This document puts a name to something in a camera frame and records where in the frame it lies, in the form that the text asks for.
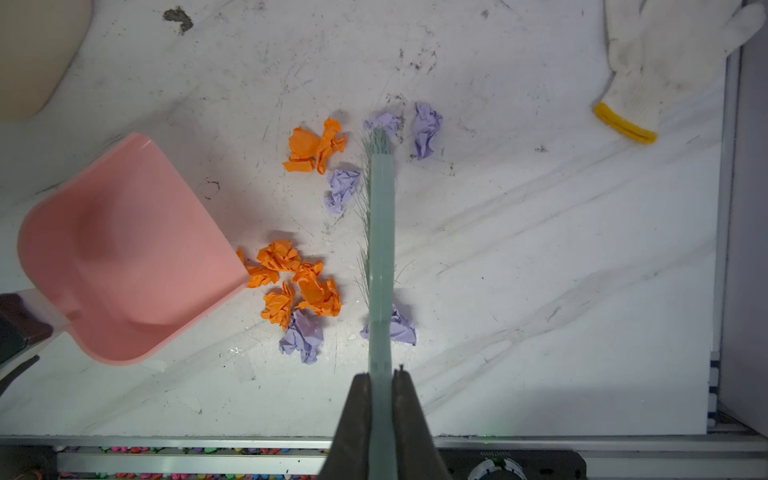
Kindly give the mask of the pink plastic dustpan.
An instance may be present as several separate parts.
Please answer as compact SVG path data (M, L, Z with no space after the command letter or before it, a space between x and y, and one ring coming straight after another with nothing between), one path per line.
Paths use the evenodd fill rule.
M67 333L109 365L152 356L248 280L192 189L138 133L33 207L17 252L32 288L3 296L5 315Z

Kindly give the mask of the green hand brush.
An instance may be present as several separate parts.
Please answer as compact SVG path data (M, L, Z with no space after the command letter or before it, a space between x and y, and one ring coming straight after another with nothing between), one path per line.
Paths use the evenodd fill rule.
M382 127L367 134L364 148L367 249L363 258L369 310L368 370L372 399L368 477L395 479L397 461L390 340L395 270L395 156L392 141Z

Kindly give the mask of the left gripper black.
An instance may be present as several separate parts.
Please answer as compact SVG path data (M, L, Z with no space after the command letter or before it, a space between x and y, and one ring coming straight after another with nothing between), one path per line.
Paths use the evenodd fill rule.
M54 307L40 292L1 294L1 394L38 360L54 336Z

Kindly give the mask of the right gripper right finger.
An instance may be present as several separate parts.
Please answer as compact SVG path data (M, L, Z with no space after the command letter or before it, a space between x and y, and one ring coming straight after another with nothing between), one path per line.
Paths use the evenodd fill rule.
M392 417L398 478L450 479L434 445L411 375L403 366L393 374Z

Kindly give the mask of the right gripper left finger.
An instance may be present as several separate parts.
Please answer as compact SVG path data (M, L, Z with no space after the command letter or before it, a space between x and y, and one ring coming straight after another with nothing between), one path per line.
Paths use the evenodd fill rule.
M355 375L320 480L366 480L372 421L371 380Z

